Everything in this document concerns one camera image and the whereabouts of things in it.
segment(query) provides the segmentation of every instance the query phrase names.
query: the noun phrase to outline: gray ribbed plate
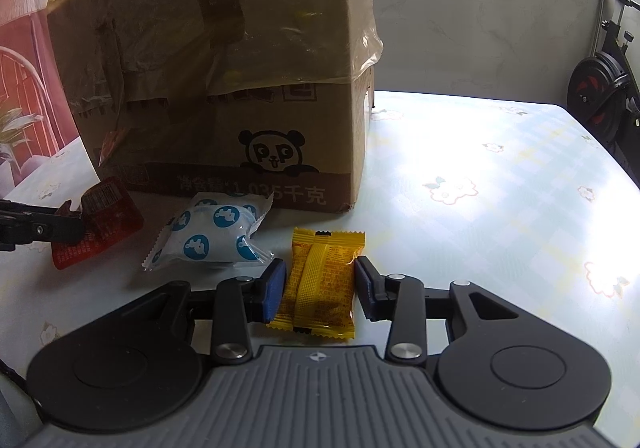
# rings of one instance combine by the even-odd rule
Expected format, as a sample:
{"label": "gray ribbed plate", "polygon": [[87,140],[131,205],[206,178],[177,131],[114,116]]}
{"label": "gray ribbed plate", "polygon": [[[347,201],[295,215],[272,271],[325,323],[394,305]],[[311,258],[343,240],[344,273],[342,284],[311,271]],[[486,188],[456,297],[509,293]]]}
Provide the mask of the gray ribbed plate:
{"label": "gray ribbed plate", "polygon": [[525,435],[481,426],[443,401],[418,368],[372,347],[264,347],[217,368],[185,407],[129,433],[44,426],[28,448],[612,448],[586,425]]}

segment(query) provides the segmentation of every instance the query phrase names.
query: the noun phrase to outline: red packet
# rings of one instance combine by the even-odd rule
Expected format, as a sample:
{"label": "red packet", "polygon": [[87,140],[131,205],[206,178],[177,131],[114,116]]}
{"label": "red packet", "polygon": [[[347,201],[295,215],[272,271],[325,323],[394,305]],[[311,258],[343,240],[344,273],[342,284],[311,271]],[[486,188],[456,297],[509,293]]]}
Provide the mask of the red packet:
{"label": "red packet", "polygon": [[[145,222],[117,177],[109,177],[89,188],[80,201],[86,232],[75,245],[51,244],[53,264],[58,269],[101,253],[141,229]],[[68,204],[59,211],[68,211]]]}

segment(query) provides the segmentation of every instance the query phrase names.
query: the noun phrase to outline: white packet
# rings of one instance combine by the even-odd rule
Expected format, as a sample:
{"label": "white packet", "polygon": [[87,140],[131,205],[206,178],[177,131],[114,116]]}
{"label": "white packet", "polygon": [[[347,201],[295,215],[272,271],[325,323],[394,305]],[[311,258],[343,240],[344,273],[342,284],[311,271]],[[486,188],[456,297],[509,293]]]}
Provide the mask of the white packet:
{"label": "white packet", "polygon": [[198,193],[160,231],[142,266],[156,269],[178,259],[211,265],[271,261],[273,253],[256,247],[251,235],[272,202],[273,194]]}

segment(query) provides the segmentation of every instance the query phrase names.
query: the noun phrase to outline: floral tablecloth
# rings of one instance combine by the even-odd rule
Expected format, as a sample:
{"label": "floral tablecloth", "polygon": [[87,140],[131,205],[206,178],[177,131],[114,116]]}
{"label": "floral tablecloth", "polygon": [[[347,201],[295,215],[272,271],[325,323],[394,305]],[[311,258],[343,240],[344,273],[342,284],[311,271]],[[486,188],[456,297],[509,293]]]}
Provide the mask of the floral tablecloth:
{"label": "floral tablecloth", "polygon": [[[59,205],[97,181],[75,141],[40,167],[11,200]],[[50,246],[0,253],[0,357],[25,374],[56,337],[171,279],[196,289],[238,272],[140,263],[185,199],[133,193],[145,227],[107,253],[65,271]],[[377,92],[359,200],[344,215],[274,209],[256,233],[290,258],[292,227],[365,231],[365,253],[380,272],[402,272],[430,287],[470,279],[597,348],[613,386],[596,427],[623,448],[640,442],[640,192],[618,164],[563,109],[423,94]],[[356,344],[383,349],[388,322],[354,307]],[[447,343],[428,323],[430,352]],[[324,344],[321,338],[253,325],[264,343]],[[198,327],[194,344],[206,340]]]}

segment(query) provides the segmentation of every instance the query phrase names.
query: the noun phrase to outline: panda ear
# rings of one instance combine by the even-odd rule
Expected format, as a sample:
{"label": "panda ear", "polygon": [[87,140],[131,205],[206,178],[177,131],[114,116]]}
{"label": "panda ear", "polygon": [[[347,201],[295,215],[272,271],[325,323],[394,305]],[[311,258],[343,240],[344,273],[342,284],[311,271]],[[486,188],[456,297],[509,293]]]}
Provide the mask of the panda ear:
{"label": "panda ear", "polygon": [[305,136],[303,136],[297,130],[291,130],[289,133],[287,133],[287,139],[291,141],[291,144],[293,146],[297,146],[298,148],[305,144]]}
{"label": "panda ear", "polygon": [[245,146],[248,145],[253,138],[254,138],[254,134],[252,134],[248,130],[242,130],[238,134],[238,141],[240,141],[240,144],[244,144]]}

